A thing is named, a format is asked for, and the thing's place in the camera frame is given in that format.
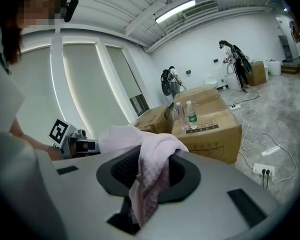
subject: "water bottle label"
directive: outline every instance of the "water bottle label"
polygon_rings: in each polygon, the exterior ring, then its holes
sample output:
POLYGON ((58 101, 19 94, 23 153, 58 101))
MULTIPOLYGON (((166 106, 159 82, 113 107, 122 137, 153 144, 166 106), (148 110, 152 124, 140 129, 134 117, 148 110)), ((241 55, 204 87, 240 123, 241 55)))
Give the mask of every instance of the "water bottle label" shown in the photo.
POLYGON ((195 115, 193 115, 193 116, 190 116, 189 115, 189 122, 190 123, 194 123, 194 122, 196 122, 197 121, 197 115, 195 114, 195 115))

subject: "gray concrete floor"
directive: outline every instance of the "gray concrete floor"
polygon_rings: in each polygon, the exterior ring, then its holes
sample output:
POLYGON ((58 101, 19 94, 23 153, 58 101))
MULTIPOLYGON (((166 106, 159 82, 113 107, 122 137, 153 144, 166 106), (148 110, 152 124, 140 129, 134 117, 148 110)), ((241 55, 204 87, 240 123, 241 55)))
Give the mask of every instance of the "gray concrete floor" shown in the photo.
MULTIPOLYGON (((296 75, 282 74, 280 76, 270 76, 267 83, 252 86, 247 91, 259 93, 255 100, 246 101, 241 104, 250 105, 251 109, 257 111, 258 115, 247 119, 250 128, 244 140, 245 149, 252 147, 257 134, 265 132, 273 139, 282 144, 293 156, 296 162, 296 171, 293 177, 279 183, 272 183, 269 180, 268 190, 279 202, 285 203, 300 190, 300 73, 296 75)), ((243 93, 236 90, 220 90, 220 94, 227 105, 231 105, 242 100, 251 99, 255 93, 243 93)), ((247 110, 241 108, 234 110, 233 114, 239 119, 240 113, 247 110)), ((252 112, 243 112, 239 123, 242 124, 242 138, 244 137, 247 125, 245 117, 252 112)), ((251 166, 254 163, 271 165, 275 167, 275 180, 287 178, 294 170, 295 166, 290 156, 283 150, 262 156, 262 152, 275 147, 273 141, 266 135, 257 138, 255 146, 251 151, 240 151, 245 155, 251 166)), ((252 173, 252 169, 247 165, 241 154, 238 155, 234 166, 245 175, 262 185, 262 176, 252 173)))

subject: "ceiling light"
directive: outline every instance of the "ceiling light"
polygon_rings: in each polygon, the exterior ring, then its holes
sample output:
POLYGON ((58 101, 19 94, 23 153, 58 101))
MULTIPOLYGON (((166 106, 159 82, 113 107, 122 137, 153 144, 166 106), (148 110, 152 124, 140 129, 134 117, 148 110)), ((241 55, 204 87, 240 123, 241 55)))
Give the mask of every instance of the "ceiling light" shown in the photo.
POLYGON ((171 16, 184 11, 185 9, 188 9, 192 6, 196 5, 196 1, 195 0, 190 0, 187 2, 184 2, 180 5, 178 5, 177 7, 172 8, 171 10, 168 10, 167 12, 165 12, 164 14, 162 14, 161 16, 159 16, 158 18, 155 19, 155 21, 157 23, 161 23, 163 21, 165 21, 166 19, 170 18, 171 16))

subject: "woman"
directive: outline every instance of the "woman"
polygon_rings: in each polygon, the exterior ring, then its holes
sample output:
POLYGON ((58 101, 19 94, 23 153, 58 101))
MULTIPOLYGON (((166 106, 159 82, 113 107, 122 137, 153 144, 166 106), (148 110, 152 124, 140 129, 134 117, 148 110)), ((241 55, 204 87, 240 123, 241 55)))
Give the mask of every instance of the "woman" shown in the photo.
MULTIPOLYGON (((7 67, 20 60, 22 29, 30 25, 43 24, 43 20, 54 19, 55 15, 60 15, 66 8, 67 0, 0 0, 0 2, 0 133, 10 132, 15 137, 27 141, 33 149, 46 151, 52 160, 61 160, 62 156, 57 147, 42 144, 22 131, 16 115, 24 96, 11 80, 9 76, 11 72, 7 67)), ((76 154, 74 146, 71 150, 74 156, 76 154)))
POLYGON ((236 75, 239 79, 239 82, 240 82, 240 86, 241 86, 241 90, 243 92, 247 92, 246 89, 244 88, 244 84, 242 82, 242 79, 241 77, 243 78, 245 84, 246 84, 246 88, 250 88, 250 85, 249 85, 249 82, 248 82, 248 79, 247 79, 247 76, 246 76, 246 72, 245 72, 245 69, 243 68, 243 66, 241 65, 241 60, 240 60, 240 57, 241 57, 241 51, 240 49, 238 48, 238 59, 235 59, 234 57, 234 46, 230 43, 228 43, 227 41, 220 41, 219 42, 219 45, 220 45, 220 48, 224 48, 225 49, 225 54, 227 56, 227 58, 224 59, 223 63, 232 63, 234 64, 235 66, 235 71, 236 71, 236 75))

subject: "pink towel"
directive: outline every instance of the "pink towel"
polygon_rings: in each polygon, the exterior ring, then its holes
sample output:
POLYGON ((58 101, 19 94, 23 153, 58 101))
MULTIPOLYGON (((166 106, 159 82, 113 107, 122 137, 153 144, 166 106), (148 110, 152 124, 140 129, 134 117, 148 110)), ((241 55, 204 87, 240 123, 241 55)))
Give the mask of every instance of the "pink towel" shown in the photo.
POLYGON ((138 175, 129 190, 132 209, 142 227, 158 207, 158 195, 170 187, 169 156, 187 147, 171 134, 140 131, 134 126, 112 127, 99 137, 100 152, 141 145, 138 175))

